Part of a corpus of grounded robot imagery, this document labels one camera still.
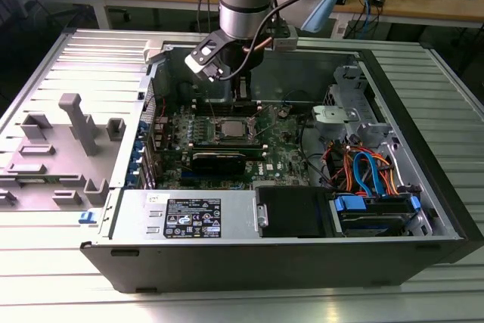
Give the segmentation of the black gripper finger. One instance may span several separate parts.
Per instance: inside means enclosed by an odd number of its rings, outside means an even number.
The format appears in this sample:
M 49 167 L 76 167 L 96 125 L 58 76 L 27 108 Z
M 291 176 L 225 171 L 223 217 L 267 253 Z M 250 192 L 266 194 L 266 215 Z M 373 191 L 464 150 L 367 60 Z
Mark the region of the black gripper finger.
M 251 73 L 239 73 L 233 79 L 234 104 L 242 106 L 252 101 L 251 95 Z

